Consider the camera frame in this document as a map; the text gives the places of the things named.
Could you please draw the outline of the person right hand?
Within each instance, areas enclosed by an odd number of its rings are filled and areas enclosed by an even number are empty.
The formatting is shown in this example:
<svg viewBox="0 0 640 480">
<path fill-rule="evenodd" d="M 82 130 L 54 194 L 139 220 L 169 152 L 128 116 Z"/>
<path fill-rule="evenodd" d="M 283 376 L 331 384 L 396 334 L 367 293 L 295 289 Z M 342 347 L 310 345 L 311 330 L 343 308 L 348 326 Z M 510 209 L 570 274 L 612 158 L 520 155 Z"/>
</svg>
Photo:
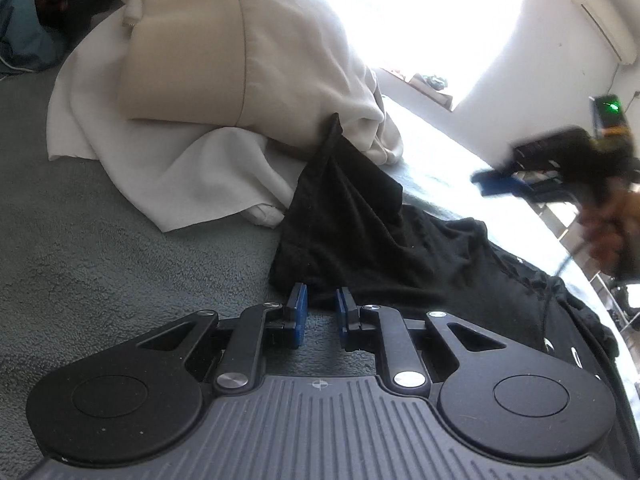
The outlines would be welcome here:
<svg viewBox="0 0 640 480">
<path fill-rule="evenodd" d="M 611 274 L 627 243 L 639 234 L 639 194 L 620 179 L 608 180 L 608 192 L 608 200 L 600 206 L 582 203 L 577 222 L 590 257 L 601 271 Z"/>
</svg>

